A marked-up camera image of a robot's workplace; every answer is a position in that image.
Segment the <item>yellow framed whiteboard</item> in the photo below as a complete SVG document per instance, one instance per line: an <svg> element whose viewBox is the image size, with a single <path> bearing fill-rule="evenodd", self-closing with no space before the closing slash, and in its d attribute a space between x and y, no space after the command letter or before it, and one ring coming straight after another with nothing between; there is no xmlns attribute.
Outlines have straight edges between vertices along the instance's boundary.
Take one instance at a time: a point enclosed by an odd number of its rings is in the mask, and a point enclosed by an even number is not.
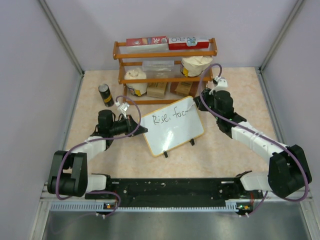
<svg viewBox="0 0 320 240"><path fill-rule="evenodd" d="M191 105L195 102L188 96L142 117L141 126L148 128L143 135L154 157L204 134L197 107L186 112Z"/></svg>

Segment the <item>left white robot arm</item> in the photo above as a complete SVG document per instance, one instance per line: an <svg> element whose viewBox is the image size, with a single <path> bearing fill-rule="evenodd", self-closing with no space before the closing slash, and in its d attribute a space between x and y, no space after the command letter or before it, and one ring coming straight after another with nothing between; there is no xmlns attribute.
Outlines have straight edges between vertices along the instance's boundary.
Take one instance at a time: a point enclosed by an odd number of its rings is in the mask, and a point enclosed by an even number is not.
<svg viewBox="0 0 320 240"><path fill-rule="evenodd" d="M98 112L98 124L89 138L74 146L71 151L58 150L54 153L47 181L47 191L59 196L82 197L97 192L102 198L109 198L114 191L110 176L88 174L88 162L103 153L115 139L133 137L148 132L130 114L120 114L118 119L111 110Z"/></svg>

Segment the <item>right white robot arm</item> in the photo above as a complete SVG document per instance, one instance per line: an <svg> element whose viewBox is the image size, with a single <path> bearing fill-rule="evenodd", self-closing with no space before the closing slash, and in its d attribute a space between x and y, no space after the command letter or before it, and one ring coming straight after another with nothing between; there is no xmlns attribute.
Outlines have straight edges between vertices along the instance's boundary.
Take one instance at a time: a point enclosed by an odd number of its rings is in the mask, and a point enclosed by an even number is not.
<svg viewBox="0 0 320 240"><path fill-rule="evenodd" d="M301 199L307 197L311 172L304 150L297 144L288 146L275 141L255 129L244 117L235 112L233 98L226 90L205 88L194 99L200 111L210 112L216 119L221 132L259 155L267 164L266 172L240 174L239 182L233 185L233 192L245 198L253 190L271 191L282 199L304 189Z"/></svg>

